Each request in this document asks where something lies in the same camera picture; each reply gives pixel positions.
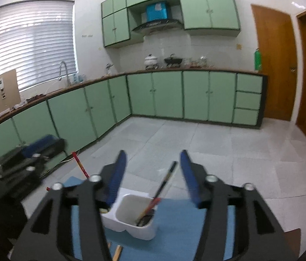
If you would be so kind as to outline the green lower kitchen cabinets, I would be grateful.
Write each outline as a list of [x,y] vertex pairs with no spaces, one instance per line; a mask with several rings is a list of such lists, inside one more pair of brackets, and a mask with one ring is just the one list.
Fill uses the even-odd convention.
[[0,118],[0,157],[48,134],[66,148],[56,167],[130,116],[258,128],[264,117],[266,75],[222,70],[133,72],[45,95]]

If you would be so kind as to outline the white ceramic pot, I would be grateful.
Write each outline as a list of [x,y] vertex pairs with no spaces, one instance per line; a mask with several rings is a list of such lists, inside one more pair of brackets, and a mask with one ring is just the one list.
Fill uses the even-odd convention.
[[152,54],[149,54],[144,59],[144,66],[146,70],[155,70],[159,68],[158,58],[156,56],[153,56]]

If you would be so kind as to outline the green upper kitchen cabinets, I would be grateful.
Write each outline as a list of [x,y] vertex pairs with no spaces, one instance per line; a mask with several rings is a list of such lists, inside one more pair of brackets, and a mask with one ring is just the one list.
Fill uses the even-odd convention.
[[235,0],[105,0],[101,4],[105,47],[120,48],[142,42],[146,35],[133,32],[147,22],[146,6],[166,2],[168,19],[179,20],[191,34],[235,37],[241,24]]

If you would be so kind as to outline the blue table mat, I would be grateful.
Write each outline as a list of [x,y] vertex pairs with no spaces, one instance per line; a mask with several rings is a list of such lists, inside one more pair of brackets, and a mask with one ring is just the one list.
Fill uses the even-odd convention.
[[[123,247],[119,260],[193,260],[202,233],[205,209],[197,209],[190,200],[163,199],[153,222],[158,226],[150,240],[133,238],[127,232],[105,229],[114,256],[116,247]],[[230,222],[225,230],[225,252],[221,260],[232,258],[235,243],[235,206],[228,206]],[[82,260],[79,236],[79,208],[71,208],[73,256]]]

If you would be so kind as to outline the red patterned wooden chopstick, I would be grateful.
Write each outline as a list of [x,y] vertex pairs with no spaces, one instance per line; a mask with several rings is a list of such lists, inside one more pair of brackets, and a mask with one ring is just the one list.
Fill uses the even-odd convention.
[[78,166],[81,169],[81,171],[84,174],[84,176],[88,179],[89,175],[88,175],[87,171],[85,170],[85,168],[83,167],[83,164],[80,162],[80,159],[78,158],[77,153],[73,151],[72,152],[72,156],[75,159],[76,163],[78,164]]

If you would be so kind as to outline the black wok pan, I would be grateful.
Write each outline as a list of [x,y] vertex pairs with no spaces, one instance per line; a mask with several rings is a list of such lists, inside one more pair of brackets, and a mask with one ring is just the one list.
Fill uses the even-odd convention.
[[171,54],[168,58],[164,59],[167,68],[179,68],[183,62],[182,58],[178,58],[175,54]]

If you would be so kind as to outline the chrome kitchen faucet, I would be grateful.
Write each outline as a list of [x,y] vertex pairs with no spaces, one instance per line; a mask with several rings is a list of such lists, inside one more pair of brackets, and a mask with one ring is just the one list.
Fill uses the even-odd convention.
[[70,87],[70,79],[68,73],[68,67],[65,61],[61,61],[59,65],[59,76],[58,81],[62,81],[62,78],[66,77],[66,86]]

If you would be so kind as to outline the green kitchen cabinets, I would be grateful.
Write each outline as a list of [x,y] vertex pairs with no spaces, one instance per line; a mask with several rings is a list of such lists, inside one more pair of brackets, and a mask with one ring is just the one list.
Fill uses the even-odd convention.
[[66,148],[56,167],[130,116],[258,128],[264,117],[266,75],[222,70],[133,72],[45,95],[0,118],[0,157],[48,134]]
[[241,24],[235,0],[105,0],[101,4],[105,47],[120,48],[142,42],[146,35],[133,32],[147,22],[146,6],[166,2],[168,19],[179,20],[191,34],[235,37]]

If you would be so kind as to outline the white window blinds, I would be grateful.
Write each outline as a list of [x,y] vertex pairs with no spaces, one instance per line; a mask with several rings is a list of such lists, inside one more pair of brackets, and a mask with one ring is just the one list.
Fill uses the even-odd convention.
[[0,7],[0,75],[16,70],[20,91],[57,80],[65,61],[78,72],[74,2],[31,0]]

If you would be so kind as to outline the white twin utensil holder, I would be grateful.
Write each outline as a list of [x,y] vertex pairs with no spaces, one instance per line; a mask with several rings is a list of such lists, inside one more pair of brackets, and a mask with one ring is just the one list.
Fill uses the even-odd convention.
[[127,232],[136,239],[152,240],[158,229],[154,218],[145,226],[136,225],[137,218],[151,200],[148,193],[121,187],[111,209],[101,214],[103,226],[114,232]]

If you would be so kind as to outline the left wooden door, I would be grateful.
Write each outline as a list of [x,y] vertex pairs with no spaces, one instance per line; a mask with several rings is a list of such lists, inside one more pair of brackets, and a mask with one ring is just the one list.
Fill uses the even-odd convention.
[[264,116],[291,120],[297,87],[297,49],[287,13],[252,4],[261,72],[268,76]]

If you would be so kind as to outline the black range hood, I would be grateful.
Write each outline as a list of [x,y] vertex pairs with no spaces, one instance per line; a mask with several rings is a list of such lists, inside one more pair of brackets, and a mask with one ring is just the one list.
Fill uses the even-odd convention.
[[183,28],[184,26],[179,20],[171,18],[146,22],[134,28],[133,32],[140,33],[142,35],[150,35],[159,31],[174,29],[180,30]]

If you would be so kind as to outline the plain wooden chopstick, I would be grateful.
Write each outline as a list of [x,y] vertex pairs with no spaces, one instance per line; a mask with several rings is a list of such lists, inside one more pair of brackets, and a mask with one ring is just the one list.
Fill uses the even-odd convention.
[[113,261],[119,261],[120,260],[122,250],[123,250],[123,246],[117,245],[117,247],[115,249],[115,252],[114,252],[114,255],[113,255],[113,258],[112,258]]

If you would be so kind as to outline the green bottle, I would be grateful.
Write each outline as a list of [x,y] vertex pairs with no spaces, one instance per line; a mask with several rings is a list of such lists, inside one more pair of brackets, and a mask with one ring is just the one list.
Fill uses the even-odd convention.
[[258,48],[254,52],[254,70],[256,71],[262,70],[261,52]]

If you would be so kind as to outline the dark chopstick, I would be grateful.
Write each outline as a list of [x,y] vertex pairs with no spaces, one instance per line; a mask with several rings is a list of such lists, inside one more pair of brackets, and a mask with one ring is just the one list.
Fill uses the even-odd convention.
[[141,212],[141,214],[138,216],[137,220],[136,220],[136,225],[140,225],[141,221],[144,219],[144,217],[159,203],[160,201],[160,194],[162,193],[162,191],[164,190],[165,186],[168,184],[168,181],[170,180],[171,176],[173,175],[175,169],[177,166],[177,162],[173,161],[168,172],[166,173],[164,179],[162,180],[162,183],[159,185],[156,193],[154,194],[154,196],[152,197],[152,200],[150,201],[150,203],[148,204],[148,206],[143,210],[143,212]]

